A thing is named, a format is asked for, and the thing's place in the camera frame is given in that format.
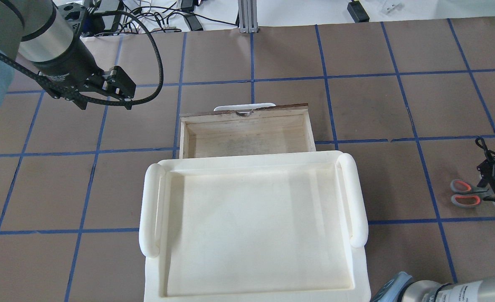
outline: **white plastic bin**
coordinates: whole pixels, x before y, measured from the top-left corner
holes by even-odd
[[[367,237],[349,154],[163,160],[143,191],[145,301],[367,302]]]

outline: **wooden drawer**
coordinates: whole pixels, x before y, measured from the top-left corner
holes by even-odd
[[[316,151],[307,104],[180,117],[179,158]]]

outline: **metal post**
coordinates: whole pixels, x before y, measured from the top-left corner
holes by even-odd
[[[257,0],[238,0],[238,19],[241,33],[258,32]]]

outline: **scissors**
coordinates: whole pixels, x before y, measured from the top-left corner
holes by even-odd
[[[450,188],[456,193],[452,195],[451,201],[460,208],[475,208],[484,197],[493,195],[491,189],[476,187],[463,180],[452,180]]]

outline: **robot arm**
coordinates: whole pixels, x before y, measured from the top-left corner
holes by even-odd
[[[65,12],[71,11],[74,6],[79,4],[65,5],[63,9]],[[103,15],[114,13],[129,15],[124,11]],[[52,0],[0,0],[0,21],[4,23],[0,26],[0,105],[13,79],[12,67],[36,80],[52,97],[73,101],[81,109],[85,109],[87,102],[131,109],[132,105],[145,103],[157,96],[163,83],[163,67],[155,42],[144,25],[142,27],[151,38],[158,59],[160,79],[155,93],[132,101],[136,84],[119,66],[106,72],[100,69],[80,40],[76,28],[65,20],[67,18],[78,19],[74,15],[64,16]],[[17,52],[31,61],[41,75],[29,74],[23,70],[24,67],[18,66],[14,62]],[[115,101],[90,98],[79,93],[85,91],[97,92]]]

